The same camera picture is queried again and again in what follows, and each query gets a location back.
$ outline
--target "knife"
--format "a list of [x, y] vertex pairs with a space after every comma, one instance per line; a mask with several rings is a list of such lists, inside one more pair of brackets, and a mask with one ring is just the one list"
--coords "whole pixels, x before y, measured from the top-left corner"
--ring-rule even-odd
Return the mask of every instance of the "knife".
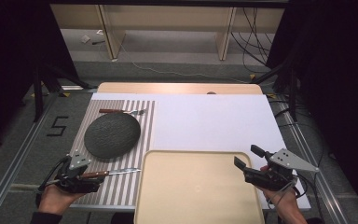
[[123, 175], [123, 174], [129, 174], [129, 173], [135, 173], [139, 172], [141, 169], [138, 168], [125, 168], [125, 169], [119, 169], [119, 170], [113, 170], [113, 171], [97, 171], [92, 173], [85, 173], [81, 175], [82, 178], [96, 178], [100, 176], [107, 176], [107, 175]]

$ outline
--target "dark round object on table edge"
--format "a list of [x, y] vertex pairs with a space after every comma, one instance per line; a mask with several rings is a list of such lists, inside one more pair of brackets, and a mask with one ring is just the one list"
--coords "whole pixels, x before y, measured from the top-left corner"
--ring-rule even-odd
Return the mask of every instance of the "dark round object on table edge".
[[129, 152], [141, 136], [136, 118], [125, 113], [111, 113], [94, 120], [84, 134], [89, 153], [102, 159], [113, 159]]

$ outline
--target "striped placemat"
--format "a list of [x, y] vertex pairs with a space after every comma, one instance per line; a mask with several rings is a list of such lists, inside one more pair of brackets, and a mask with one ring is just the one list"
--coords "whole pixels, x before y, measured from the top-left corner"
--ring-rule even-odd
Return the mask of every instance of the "striped placemat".
[[[70, 155], [73, 156], [75, 152], [78, 152], [86, 156], [86, 158], [91, 159], [91, 164], [86, 172], [116, 170], [128, 167], [141, 168], [144, 154], [150, 148], [155, 107], [155, 101], [91, 100]], [[146, 113], [142, 116], [134, 116], [141, 125], [141, 136], [131, 152], [119, 158], [108, 160], [96, 158], [86, 150], [84, 146], [84, 134], [94, 120], [104, 115], [98, 112], [100, 108], [123, 109], [128, 111], [147, 108]], [[74, 204], [135, 206], [140, 176], [141, 174], [139, 172], [107, 176], [97, 192], [83, 196]]]

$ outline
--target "tray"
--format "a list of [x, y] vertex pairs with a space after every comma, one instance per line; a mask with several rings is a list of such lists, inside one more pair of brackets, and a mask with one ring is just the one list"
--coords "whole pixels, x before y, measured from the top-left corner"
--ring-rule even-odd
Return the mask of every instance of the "tray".
[[244, 181], [234, 156], [251, 166], [240, 152], [148, 151], [135, 223], [264, 224], [256, 189]]

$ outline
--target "wooden knife handle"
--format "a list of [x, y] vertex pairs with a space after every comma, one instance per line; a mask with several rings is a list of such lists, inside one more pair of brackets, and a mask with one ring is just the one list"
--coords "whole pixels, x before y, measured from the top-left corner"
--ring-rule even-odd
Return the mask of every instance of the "wooden knife handle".
[[100, 113], [123, 113], [124, 110], [120, 109], [100, 109]]
[[109, 175], [109, 171], [99, 171], [99, 172], [93, 172], [93, 173], [85, 173], [81, 175], [82, 178], [96, 178], [100, 176], [107, 176]]

